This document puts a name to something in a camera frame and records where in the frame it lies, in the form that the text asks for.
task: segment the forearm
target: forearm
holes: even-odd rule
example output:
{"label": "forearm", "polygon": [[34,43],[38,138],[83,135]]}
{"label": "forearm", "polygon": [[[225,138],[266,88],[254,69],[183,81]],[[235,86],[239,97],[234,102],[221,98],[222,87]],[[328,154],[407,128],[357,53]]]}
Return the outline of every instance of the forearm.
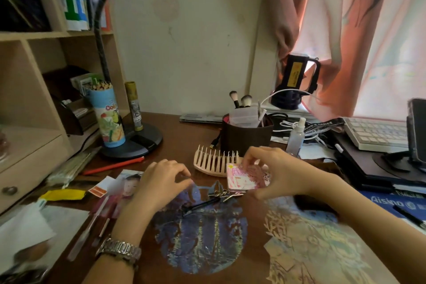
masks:
{"label": "forearm", "polygon": [[334,174],[321,175],[313,196],[351,226],[401,283],[426,281],[426,236]]}
{"label": "forearm", "polygon": [[[140,211],[138,200],[132,200],[120,213],[111,233],[111,238],[125,241],[139,246],[145,229],[152,218],[152,212],[146,211],[143,215],[135,214]],[[95,262],[84,284],[131,284],[133,283],[134,269],[123,260],[113,256],[102,255]]]}

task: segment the hand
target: hand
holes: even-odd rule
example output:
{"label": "hand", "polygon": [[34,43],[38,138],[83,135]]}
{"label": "hand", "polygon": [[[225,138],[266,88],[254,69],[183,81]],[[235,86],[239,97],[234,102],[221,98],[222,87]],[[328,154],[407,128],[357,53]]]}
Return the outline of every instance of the hand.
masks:
{"label": "hand", "polygon": [[151,163],[142,175],[134,200],[143,200],[144,205],[152,214],[156,213],[193,184],[191,179],[176,183],[175,177],[178,173],[187,177],[191,176],[184,164],[179,164],[174,160]]}
{"label": "hand", "polygon": [[250,147],[242,162],[243,169],[256,160],[260,160],[260,166],[268,165],[271,174],[269,186],[253,191],[259,200],[297,194],[314,196],[322,176],[331,175],[279,148]]}

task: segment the blue cylindrical pencil container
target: blue cylindrical pencil container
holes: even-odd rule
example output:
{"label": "blue cylindrical pencil container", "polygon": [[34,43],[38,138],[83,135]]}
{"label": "blue cylindrical pencil container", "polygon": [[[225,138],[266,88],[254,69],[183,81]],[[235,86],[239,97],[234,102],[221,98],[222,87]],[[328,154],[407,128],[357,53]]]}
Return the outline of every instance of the blue cylindrical pencil container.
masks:
{"label": "blue cylindrical pencil container", "polygon": [[118,115],[114,89],[88,90],[87,93],[95,110],[99,131],[105,146],[117,147],[122,145],[126,138],[120,116]]}

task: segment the wristwatch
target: wristwatch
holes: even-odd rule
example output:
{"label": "wristwatch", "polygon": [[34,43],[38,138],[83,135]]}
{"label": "wristwatch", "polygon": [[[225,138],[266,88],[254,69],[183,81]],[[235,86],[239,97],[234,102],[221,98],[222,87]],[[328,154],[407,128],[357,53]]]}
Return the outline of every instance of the wristwatch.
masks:
{"label": "wristwatch", "polygon": [[142,250],[140,247],[128,244],[124,241],[113,240],[107,238],[96,252],[96,258],[101,254],[112,255],[116,258],[122,259],[128,264],[132,265],[135,270],[138,269],[137,261],[141,257]]}

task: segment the hair comb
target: hair comb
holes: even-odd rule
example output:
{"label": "hair comb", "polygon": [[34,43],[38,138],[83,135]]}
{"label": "hair comb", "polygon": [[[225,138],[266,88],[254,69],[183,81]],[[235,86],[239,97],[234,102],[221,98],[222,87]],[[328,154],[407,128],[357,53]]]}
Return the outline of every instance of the hair comb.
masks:
{"label": "hair comb", "polygon": [[242,158],[238,156],[238,152],[230,154],[228,152],[228,155],[225,155],[225,152],[223,154],[220,153],[219,155],[216,155],[216,150],[212,154],[212,150],[210,149],[210,152],[204,151],[204,146],[201,147],[198,145],[198,149],[195,152],[194,155],[194,167],[211,176],[217,176],[220,178],[225,178],[226,175],[226,165],[229,163],[232,164],[240,164],[242,162]]}

